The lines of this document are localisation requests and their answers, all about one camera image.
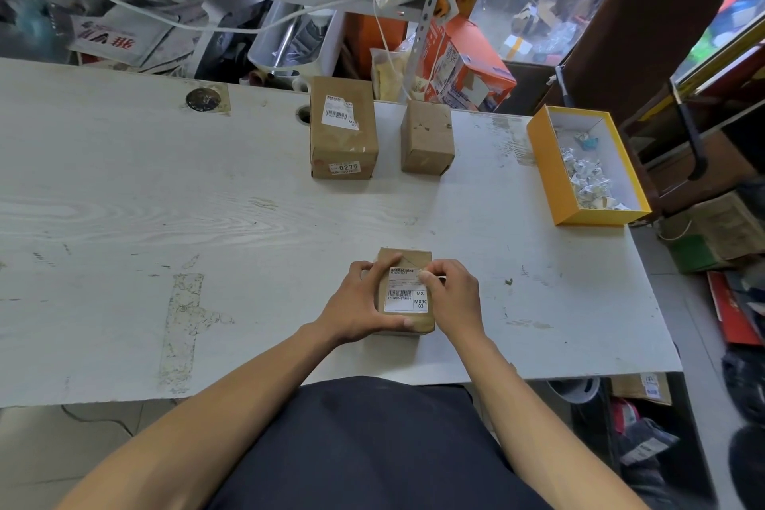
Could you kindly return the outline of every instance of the table surface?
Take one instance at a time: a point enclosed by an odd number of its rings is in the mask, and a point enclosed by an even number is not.
[[[454,111],[440,178],[399,169],[376,103],[370,181],[313,180],[308,96],[0,60],[0,407],[193,394],[313,320],[381,246],[464,262],[527,379],[678,371],[626,228],[552,225],[527,118]],[[467,381],[438,330],[334,351],[309,381]]]

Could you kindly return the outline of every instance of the dark shirt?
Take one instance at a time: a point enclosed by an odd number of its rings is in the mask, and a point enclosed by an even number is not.
[[[460,386],[372,377],[301,387],[208,510],[550,510]]]

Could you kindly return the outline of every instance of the barcode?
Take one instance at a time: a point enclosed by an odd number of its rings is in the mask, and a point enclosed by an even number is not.
[[[410,290],[389,290],[389,299],[411,299],[412,292]]]

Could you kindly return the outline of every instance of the person's right hand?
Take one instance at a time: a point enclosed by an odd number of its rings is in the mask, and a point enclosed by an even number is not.
[[[442,282],[438,276],[445,276]],[[481,320],[478,279],[459,261],[437,260],[419,274],[433,301],[433,316],[452,343],[474,334],[485,335]]]

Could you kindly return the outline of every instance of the person's left hand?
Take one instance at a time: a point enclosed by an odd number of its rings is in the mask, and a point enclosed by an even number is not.
[[[378,331],[411,331],[412,320],[403,315],[383,315],[375,309],[375,294],[383,275],[401,260],[401,254],[388,262],[356,261],[332,295],[315,323],[322,326],[338,344],[358,341]],[[369,273],[362,277],[362,271]]]

